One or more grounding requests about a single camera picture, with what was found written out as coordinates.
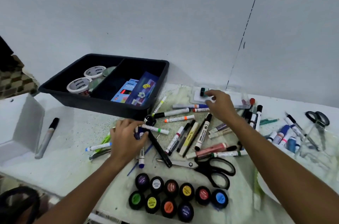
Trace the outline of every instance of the scissors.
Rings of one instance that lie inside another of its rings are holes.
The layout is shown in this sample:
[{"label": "scissors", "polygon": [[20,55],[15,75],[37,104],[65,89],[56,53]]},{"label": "scissors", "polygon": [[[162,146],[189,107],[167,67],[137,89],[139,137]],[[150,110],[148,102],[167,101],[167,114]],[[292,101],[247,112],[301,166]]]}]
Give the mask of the scissors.
[{"label": "scissors", "polygon": [[[227,166],[229,166],[231,168],[231,171],[227,171],[223,168],[219,168],[219,167],[211,165],[211,163],[213,162],[222,162],[226,164]],[[233,166],[233,164],[219,157],[208,157],[208,158],[203,158],[203,159],[198,159],[196,157],[194,158],[194,162],[172,161],[172,164],[187,167],[187,168],[192,168],[195,171],[200,172],[201,174],[205,175],[209,179],[209,181],[214,187],[217,187],[217,188],[228,189],[230,187],[230,180],[228,179],[227,175],[228,176],[235,175],[235,167]],[[213,175],[218,175],[222,177],[225,180],[225,185],[218,186],[212,178]]]},{"label": "scissors", "polygon": [[318,125],[316,125],[316,128],[317,128],[319,135],[320,135],[322,149],[325,150],[326,145],[325,145],[325,130],[324,130],[324,128],[329,125],[328,117],[320,111],[316,111],[316,112],[307,111],[305,113],[305,115],[308,119],[311,120],[311,122],[318,124]]}]

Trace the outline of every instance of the black plastic tray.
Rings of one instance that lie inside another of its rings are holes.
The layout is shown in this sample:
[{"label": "black plastic tray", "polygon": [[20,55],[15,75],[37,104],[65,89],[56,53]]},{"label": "black plastic tray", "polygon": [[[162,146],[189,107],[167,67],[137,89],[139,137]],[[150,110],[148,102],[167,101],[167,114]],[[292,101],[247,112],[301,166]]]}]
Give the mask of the black plastic tray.
[{"label": "black plastic tray", "polygon": [[[90,97],[67,91],[66,87],[71,81],[83,77],[88,68],[96,65],[117,67],[93,90]],[[87,54],[46,81],[39,87],[39,91],[51,94],[65,106],[143,120],[150,114],[165,83],[169,65],[165,60]],[[144,72],[158,76],[159,80],[143,106],[110,101],[126,81],[140,79]]]}]

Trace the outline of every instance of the hand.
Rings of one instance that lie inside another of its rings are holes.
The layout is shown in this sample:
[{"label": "hand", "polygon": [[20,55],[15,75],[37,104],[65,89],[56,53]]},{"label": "hand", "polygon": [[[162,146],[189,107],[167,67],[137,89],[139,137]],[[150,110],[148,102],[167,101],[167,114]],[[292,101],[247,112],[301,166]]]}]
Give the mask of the hand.
[{"label": "hand", "polygon": [[111,128],[111,157],[116,163],[125,167],[131,160],[139,155],[140,150],[144,146],[148,132],[145,132],[139,140],[134,137],[135,128],[144,124],[142,121],[124,119],[117,121],[115,129]]},{"label": "hand", "polygon": [[212,114],[223,123],[230,126],[234,120],[239,119],[240,116],[237,114],[229,94],[220,90],[208,90],[205,92],[205,95],[213,96],[212,100],[215,100],[215,103],[206,100],[206,104],[209,106]]}]

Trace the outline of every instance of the blue packaging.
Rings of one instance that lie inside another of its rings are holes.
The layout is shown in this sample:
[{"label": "blue packaging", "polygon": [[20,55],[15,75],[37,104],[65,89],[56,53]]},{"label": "blue packaging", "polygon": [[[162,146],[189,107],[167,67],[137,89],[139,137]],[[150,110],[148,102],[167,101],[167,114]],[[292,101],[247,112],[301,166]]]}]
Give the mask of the blue packaging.
[{"label": "blue packaging", "polygon": [[159,77],[149,72],[145,72],[125,103],[135,106],[142,106],[152,93],[158,80]]},{"label": "blue packaging", "polygon": [[287,150],[291,151],[292,153],[296,152],[296,139],[293,137],[290,137],[290,139],[287,141]]},{"label": "blue packaging", "polygon": [[130,79],[119,89],[115,96],[111,99],[113,102],[125,103],[132,93],[135,86],[138,84],[138,80]]}]

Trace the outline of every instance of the paint jar label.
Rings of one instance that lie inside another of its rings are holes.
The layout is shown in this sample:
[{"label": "paint jar label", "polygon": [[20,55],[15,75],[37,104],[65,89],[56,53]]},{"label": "paint jar label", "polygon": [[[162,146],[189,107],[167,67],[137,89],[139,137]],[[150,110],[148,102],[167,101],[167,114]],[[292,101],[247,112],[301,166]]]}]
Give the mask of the paint jar label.
[{"label": "paint jar label", "polygon": [[167,190],[168,190],[169,192],[174,192],[175,189],[176,189],[175,183],[171,182],[171,183],[169,183],[169,184],[167,185]]},{"label": "paint jar label", "polygon": [[217,193],[215,197],[218,203],[225,203],[226,201],[226,198],[222,193]]},{"label": "paint jar label", "polygon": [[164,205],[164,210],[166,213],[171,213],[174,209],[172,202],[166,202]]},{"label": "paint jar label", "polygon": [[201,189],[199,191],[199,196],[202,200],[206,200],[209,197],[209,194],[206,189]]},{"label": "paint jar label", "polygon": [[139,183],[139,184],[144,184],[145,181],[146,181],[145,176],[140,176],[140,177],[138,178],[138,183]]},{"label": "paint jar label", "polygon": [[181,213],[186,217],[186,218],[189,218],[190,215],[191,215],[191,209],[184,205],[182,208],[181,208]]},{"label": "paint jar label", "polygon": [[153,209],[155,206],[157,205],[157,201],[154,197],[150,197],[147,201],[147,206],[150,208],[150,209]]},{"label": "paint jar label", "polygon": [[160,188],[160,185],[161,185],[161,182],[160,182],[159,179],[153,180],[152,186],[153,186],[155,189]]},{"label": "paint jar label", "polygon": [[192,190],[189,186],[184,186],[182,192],[185,196],[190,196],[192,194]]},{"label": "paint jar label", "polygon": [[132,204],[138,204],[140,203],[140,200],[141,200],[140,194],[137,193],[132,196]]}]

